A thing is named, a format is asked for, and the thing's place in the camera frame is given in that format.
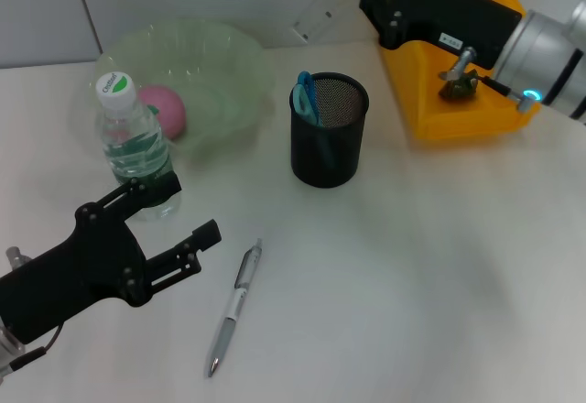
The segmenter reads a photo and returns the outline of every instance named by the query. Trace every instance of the silver pen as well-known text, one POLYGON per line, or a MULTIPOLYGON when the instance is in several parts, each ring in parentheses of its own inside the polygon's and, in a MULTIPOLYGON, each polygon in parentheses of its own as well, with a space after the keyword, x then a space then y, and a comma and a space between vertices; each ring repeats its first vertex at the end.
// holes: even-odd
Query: silver pen
POLYGON ((236 328, 238 316, 240 316, 240 310, 244 304, 244 299, 250 288, 250 283, 253 280, 253 275, 255 274, 256 266, 258 265, 258 260, 262 253, 263 241, 258 239, 256 244, 244 254, 242 265, 240 265, 240 270, 238 270, 236 282, 234 283, 234 294, 232 301, 230 302, 230 307, 228 308, 226 316, 223 318, 222 328, 220 329, 216 343, 212 348, 208 377, 213 376, 213 373, 216 372, 218 366, 220 366, 220 363, 226 356, 228 345, 234 334, 234 329, 236 328))

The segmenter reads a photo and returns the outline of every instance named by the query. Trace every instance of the pink ball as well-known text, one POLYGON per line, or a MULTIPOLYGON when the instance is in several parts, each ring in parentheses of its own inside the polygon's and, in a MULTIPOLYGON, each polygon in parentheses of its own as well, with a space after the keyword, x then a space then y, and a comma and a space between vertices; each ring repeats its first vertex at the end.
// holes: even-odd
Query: pink ball
POLYGON ((155 113, 167 138, 173 139, 183 132, 187 124, 185 105, 169 87, 148 85, 138 91, 138 99, 155 113))

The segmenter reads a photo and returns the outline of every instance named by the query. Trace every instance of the blue led light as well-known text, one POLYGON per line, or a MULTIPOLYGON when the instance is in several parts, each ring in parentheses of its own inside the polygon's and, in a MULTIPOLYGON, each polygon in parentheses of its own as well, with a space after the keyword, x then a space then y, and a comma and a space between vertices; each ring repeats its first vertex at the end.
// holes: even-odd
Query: blue led light
POLYGON ((541 95, 540 92, 538 92, 537 90, 525 90, 523 92, 523 94, 527 97, 527 98, 533 98, 534 100, 536 100, 537 102, 540 102, 543 99, 543 96, 541 95))

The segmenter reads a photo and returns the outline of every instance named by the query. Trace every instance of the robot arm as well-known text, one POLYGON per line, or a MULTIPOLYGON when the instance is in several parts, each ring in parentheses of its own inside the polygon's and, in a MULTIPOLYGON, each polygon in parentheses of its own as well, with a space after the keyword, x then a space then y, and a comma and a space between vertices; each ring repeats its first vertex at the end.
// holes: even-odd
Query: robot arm
POLYGON ((567 24, 529 11, 525 17, 492 0, 361 0, 386 49, 427 41, 459 56, 442 75, 458 80, 470 64, 493 70, 485 85, 586 122, 586 0, 567 24))
POLYGON ((173 172, 150 185, 129 180, 79 208, 71 236, 45 254, 28 260, 9 249, 13 271, 0 278, 0 379, 49 348, 24 354, 24 344, 60 328, 95 302, 119 298, 141 307, 159 291, 201 272, 197 252, 222 240, 214 220, 150 259, 125 224, 143 207, 180 190, 173 172))

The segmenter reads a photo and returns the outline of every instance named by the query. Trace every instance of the pen clip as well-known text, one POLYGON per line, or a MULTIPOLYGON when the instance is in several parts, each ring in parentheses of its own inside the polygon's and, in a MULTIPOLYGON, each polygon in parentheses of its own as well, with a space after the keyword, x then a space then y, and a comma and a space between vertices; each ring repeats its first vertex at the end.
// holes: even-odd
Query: pen clip
POLYGON ((242 264, 240 265, 240 268, 238 269, 238 275, 236 275, 236 281, 234 282, 234 288, 238 289, 238 284, 240 283, 240 277, 242 276, 242 273, 244 272, 244 268, 246 267, 246 263, 248 262, 248 258, 250 257, 250 254, 253 251, 253 247, 251 247, 245 254, 244 257, 242 258, 242 264))

